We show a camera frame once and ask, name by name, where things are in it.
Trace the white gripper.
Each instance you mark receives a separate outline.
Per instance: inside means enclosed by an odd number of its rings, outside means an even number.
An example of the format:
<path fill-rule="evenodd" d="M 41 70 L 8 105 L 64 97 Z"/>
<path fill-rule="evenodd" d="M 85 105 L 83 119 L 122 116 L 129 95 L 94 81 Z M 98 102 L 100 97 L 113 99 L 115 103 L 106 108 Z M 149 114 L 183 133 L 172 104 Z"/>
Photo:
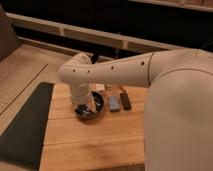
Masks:
<path fill-rule="evenodd" d="M 70 99 L 77 116 L 95 116 L 96 106 L 88 83 L 70 85 Z"/>

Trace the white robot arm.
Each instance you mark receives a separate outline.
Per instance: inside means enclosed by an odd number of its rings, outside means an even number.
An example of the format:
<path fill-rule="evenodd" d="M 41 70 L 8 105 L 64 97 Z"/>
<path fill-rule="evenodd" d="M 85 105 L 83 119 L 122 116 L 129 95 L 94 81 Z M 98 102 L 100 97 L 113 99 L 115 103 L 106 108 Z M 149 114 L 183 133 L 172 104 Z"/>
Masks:
<path fill-rule="evenodd" d="M 98 64 L 80 53 L 59 77 L 77 105 L 90 101 L 90 83 L 148 88 L 145 170 L 213 171 L 213 53 L 186 48 Z"/>

